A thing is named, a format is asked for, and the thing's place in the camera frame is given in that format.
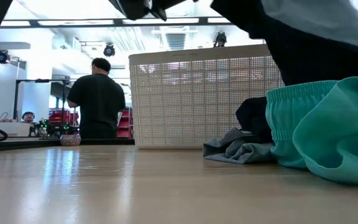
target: person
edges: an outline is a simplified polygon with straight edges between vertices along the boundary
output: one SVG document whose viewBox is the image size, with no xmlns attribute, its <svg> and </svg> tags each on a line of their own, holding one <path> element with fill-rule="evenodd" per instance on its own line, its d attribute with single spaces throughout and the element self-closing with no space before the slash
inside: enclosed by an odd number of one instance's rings
<svg viewBox="0 0 358 224">
<path fill-rule="evenodd" d="M 46 136 L 48 135 L 47 131 L 44 128 L 37 127 L 38 123 L 34 122 L 35 113 L 27 111 L 22 115 L 22 123 L 30 124 L 30 133 L 29 136 Z"/>
<path fill-rule="evenodd" d="M 22 115 L 22 123 L 27 123 L 27 124 L 35 124 L 34 123 L 34 119 L 35 119 L 35 114 L 31 111 L 27 111 Z"/>
<path fill-rule="evenodd" d="M 106 59 L 94 59 L 91 68 L 92 75 L 74 82 L 67 97 L 68 106 L 80 107 L 81 138 L 116 138 L 118 112 L 125 109 L 124 90 L 108 77 L 111 66 Z"/>
</svg>

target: white plastic basket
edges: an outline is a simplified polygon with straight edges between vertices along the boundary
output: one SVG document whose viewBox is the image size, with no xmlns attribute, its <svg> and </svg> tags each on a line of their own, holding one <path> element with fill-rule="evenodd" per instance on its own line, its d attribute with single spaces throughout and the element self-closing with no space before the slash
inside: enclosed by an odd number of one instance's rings
<svg viewBox="0 0 358 224">
<path fill-rule="evenodd" d="M 283 86 L 266 45 L 131 55 L 135 144 L 200 148 L 239 127 L 248 98 Z"/>
</svg>

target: spotlight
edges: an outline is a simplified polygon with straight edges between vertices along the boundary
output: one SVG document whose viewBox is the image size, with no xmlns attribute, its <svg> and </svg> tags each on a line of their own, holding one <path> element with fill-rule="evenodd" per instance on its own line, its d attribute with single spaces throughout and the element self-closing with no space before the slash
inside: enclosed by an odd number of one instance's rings
<svg viewBox="0 0 358 224">
<path fill-rule="evenodd" d="M 227 42 L 226 35 L 224 32 L 220 31 L 216 35 L 214 47 L 224 47 L 224 44 Z"/>
<path fill-rule="evenodd" d="M 116 54 L 116 49 L 114 49 L 114 44 L 107 44 L 106 48 L 103 51 L 104 56 L 111 57 Z"/>
<path fill-rule="evenodd" d="M 5 65 L 11 62 L 11 56 L 7 50 L 0 50 L 0 63 Z"/>
</svg>

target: white ceiling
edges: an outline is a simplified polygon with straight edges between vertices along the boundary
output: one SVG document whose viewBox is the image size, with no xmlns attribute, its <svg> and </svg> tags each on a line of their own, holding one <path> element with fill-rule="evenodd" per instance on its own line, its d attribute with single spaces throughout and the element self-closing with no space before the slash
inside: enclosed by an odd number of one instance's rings
<svg viewBox="0 0 358 224">
<path fill-rule="evenodd" d="M 173 16 L 220 16 L 209 8 L 212 0 L 200 0 L 193 3 L 187 0 L 167 11 Z M 358 0 L 353 4 L 358 8 Z M 103 19 L 123 18 L 108 0 L 13 0 L 5 19 Z M 54 72 L 62 75 L 88 73 L 91 57 L 102 57 L 106 42 L 114 43 L 116 55 L 109 58 L 113 65 L 125 66 L 130 54 L 171 50 L 165 33 L 169 27 L 121 27 L 121 28 L 66 28 L 49 29 L 12 29 L 0 30 L 0 41 L 32 42 L 40 36 L 62 33 L 67 38 L 76 37 L 81 42 L 95 42 L 95 47 L 85 48 L 85 54 L 71 55 L 72 52 L 55 52 Z M 212 47 L 217 31 L 227 35 L 227 45 L 259 44 L 261 40 L 251 40 L 246 32 L 235 26 L 183 27 L 186 33 L 186 49 Z M 31 56 L 31 50 L 11 52 L 24 60 Z"/>
</svg>

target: ceiling light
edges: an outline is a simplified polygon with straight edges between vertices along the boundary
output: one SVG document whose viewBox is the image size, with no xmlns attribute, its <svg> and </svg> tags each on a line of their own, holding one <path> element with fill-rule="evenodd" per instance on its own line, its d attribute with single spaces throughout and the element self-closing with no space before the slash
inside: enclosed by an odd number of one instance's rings
<svg viewBox="0 0 358 224">
<path fill-rule="evenodd" d="M 31 26 L 29 21 L 2 21 L 1 27 L 9 26 Z"/>
<path fill-rule="evenodd" d="M 216 17 L 216 18 L 208 18 L 208 23 L 223 23 L 223 24 L 231 24 L 231 22 L 224 17 Z"/>
<path fill-rule="evenodd" d="M 138 19 L 132 21 L 129 19 L 122 20 L 123 24 L 186 24 L 186 23 L 198 23 L 198 18 L 169 18 L 166 22 L 161 19 Z"/>
<path fill-rule="evenodd" d="M 180 29 L 169 29 L 169 30 L 152 30 L 152 34 L 197 34 L 198 30 L 180 30 Z"/>
<path fill-rule="evenodd" d="M 113 20 L 79 20 L 79 21 L 38 21 L 41 26 L 86 26 L 86 25 L 114 25 Z"/>
</svg>

